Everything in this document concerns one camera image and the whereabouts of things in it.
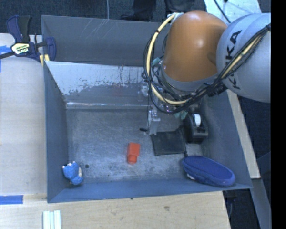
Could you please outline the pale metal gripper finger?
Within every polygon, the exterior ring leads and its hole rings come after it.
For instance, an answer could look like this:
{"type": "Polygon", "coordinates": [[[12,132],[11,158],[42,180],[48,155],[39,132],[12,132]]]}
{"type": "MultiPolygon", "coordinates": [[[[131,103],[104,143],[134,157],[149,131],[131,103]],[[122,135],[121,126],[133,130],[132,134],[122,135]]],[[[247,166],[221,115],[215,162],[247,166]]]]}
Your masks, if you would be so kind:
{"type": "Polygon", "coordinates": [[[138,101],[146,102],[149,99],[149,86],[148,83],[140,83],[138,91],[138,101]]]}
{"type": "Polygon", "coordinates": [[[148,135],[155,135],[157,134],[158,126],[161,121],[160,117],[158,116],[158,111],[156,109],[152,109],[148,111],[148,135]]]}

